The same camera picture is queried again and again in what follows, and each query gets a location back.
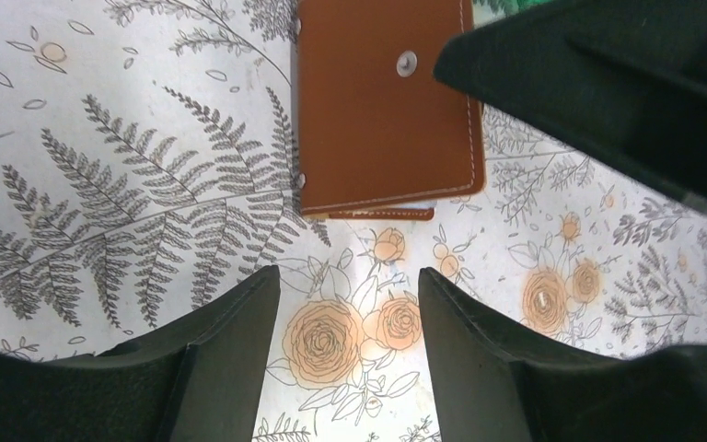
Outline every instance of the table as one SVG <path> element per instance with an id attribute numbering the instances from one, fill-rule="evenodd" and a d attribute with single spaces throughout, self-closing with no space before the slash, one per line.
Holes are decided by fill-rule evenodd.
<path id="1" fill-rule="evenodd" d="M 287 0 L 0 0 L 0 353 L 101 352 L 275 262 L 253 440 L 418 442 L 425 266 L 589 351 L 707 343 L 707 218 L 492 108 L 486 191 L 432 222 L 295 215 L 293 23 Z"/>

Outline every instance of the metal snap button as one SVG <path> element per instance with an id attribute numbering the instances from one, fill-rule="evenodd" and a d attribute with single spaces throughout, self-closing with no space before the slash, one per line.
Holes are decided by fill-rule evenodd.
<path id="1" fill-rule="evenodd" d="M 419 57 L 416 56 L 416 52 L 405 51 L 397 59 L 397 74 L 403 78 L 412 76 L 418 64 Z"/>

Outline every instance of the snap button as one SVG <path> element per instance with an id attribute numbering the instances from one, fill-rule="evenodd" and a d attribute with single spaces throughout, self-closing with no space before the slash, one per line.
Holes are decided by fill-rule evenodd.
<path id="1" fill-rule="evenodd" d="M 401 77 L 412 76 L 416 72 L 416 66 L 419 64 L 419 58 L 416 52 L 405 51 L 397 59 L 397 74 Z"/>

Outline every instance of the black object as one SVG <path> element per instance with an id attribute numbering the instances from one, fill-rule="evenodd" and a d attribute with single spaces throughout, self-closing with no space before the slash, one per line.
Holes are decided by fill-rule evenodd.
<path id="1" fill-rule="evenodd" d="M 554 0 L 456 37 L 434 73 L 707 214 L 707 0 Z"/>
<path id="2" fill-rule="evenodd" d="M 444 441 L 707 441 L 707 346 L 631 361 L 558 343 L 424 269 L 419 306 Z"/>
<path id="3" fill-rule="evenodd" d="M 268 267 L 95 357 L 0 355 L 0 441 L 250 441 L 279 297 Z"/>

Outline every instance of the brown wallet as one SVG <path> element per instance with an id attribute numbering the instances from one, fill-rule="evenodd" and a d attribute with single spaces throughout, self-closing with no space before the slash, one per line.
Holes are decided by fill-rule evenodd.
<path id="1" fill-rule="evenodd" d="M 471 9 L 299 2 L 302 215 L 429 219 L 432 209 L 399 204 L 481 190 L 481 105 L 432 76 L 446 42 L 472 28 Z"/>

